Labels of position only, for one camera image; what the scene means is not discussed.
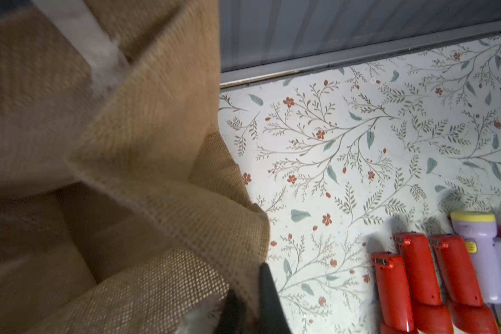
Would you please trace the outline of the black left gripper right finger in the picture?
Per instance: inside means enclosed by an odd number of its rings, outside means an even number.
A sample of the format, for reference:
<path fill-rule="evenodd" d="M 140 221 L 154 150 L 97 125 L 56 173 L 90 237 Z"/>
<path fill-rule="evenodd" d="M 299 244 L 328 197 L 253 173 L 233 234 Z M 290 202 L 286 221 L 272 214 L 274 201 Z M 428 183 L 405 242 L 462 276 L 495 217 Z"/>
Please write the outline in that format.
<path fill-rule="evenodd" d="M 291 334 L 285 318 L 281 301 L 275 286 L 270 267 L 267 263 L 260 265 L 260 319 L 261 334 Z"/>

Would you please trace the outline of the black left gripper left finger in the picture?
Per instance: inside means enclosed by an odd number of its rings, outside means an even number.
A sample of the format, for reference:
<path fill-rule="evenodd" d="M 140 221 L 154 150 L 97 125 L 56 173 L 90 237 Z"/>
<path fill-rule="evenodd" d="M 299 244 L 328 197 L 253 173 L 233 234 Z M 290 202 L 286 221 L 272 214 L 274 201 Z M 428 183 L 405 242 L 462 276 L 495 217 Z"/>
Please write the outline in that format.
<path fill-rule="evenodd" d="M 246 305 L 235 291 L 230 289 L 214 334 L 244 334 L 245 332 Z"/>

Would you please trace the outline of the brown burlap tote bag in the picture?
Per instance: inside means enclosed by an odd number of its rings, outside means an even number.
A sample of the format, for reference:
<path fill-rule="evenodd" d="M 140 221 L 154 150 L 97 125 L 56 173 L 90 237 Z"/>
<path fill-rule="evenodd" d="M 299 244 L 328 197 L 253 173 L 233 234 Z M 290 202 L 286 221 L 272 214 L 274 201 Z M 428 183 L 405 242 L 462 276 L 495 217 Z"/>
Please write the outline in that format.
<path fill-rule="evenodd" d="M 0 333 L 258 332 L 270 223 L 218 130 L 217 1 L 0 15 Z"/>

